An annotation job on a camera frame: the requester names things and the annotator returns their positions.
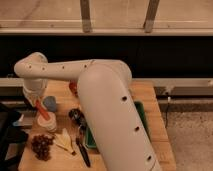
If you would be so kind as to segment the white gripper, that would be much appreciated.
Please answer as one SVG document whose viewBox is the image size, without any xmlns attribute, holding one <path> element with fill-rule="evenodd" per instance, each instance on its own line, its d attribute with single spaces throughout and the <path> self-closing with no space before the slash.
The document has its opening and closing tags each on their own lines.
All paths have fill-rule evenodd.
<svg viewBox="0 0 213 171">
<path fill-rule="evenodd" d="M 26 87 L 23 88 L 23 94 L 32 106 L 35 106 L 36 101 L 42 98 L 44 91 L 45 91 L 44 88 L 36 90 L 30 90 Z"/>
</svg>

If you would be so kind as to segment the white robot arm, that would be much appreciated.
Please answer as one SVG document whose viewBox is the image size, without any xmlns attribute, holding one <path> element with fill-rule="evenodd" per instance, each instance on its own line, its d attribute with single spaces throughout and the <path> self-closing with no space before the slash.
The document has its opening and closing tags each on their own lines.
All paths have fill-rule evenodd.
<svg viewBox="0 0 213 171">
<path fill-rule="evenodd" d="M 90 59 L 50 63 L 35 52 L 19 60 L 30 102 L 43 94 L 48 79 L 74 81 L 87 124 L 107 171 L 162 171 L 129 91 L 132 74 L 121 60 Z"/>
</svg>

